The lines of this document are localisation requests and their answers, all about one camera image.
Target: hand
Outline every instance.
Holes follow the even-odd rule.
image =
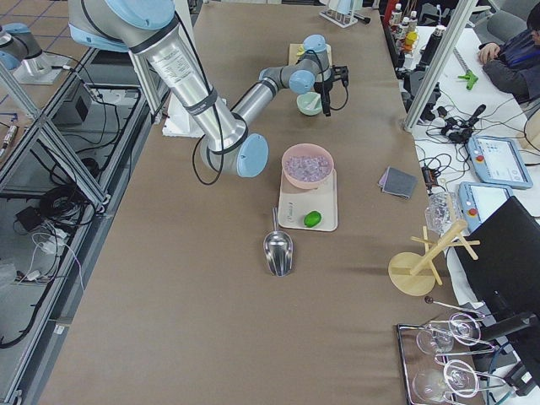
[[[500,46],[494,42],[486,44],[478,53],[478,61],[485,65],[489,61],[493,61],[499,56]]]

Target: green tool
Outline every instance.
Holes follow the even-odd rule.
[[[472,90],[474,84],[478,81],[478,76],[474,74],[471,69],[469,69],[469,66],[467,66],[462,55],[456,48],[454,48],[454,55],[456,56],[457,61],[460,65],[462,65],[462,68],[465,71],[465,74],[463,74],[462,76],[458,76],[457,78],[464,78],[465,80],[467,80],[467,90]]]

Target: person's hair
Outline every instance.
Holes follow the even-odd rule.
[[[534,6],[526,19],[529,30],[540,30],[540,3]]]

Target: person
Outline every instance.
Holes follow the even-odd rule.
[[[480,46],[478,60],[494,86],[512,93],[518,103],[540,97],[540,3],[526,21],[527,29],[499,46]]]

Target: metal scoop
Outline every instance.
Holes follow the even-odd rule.
[[[272,208],[273,232],[264,238],[264,253],[272,274],[283,277],[293,266],[293,241],[290,236],[278,229],[278,208]]]

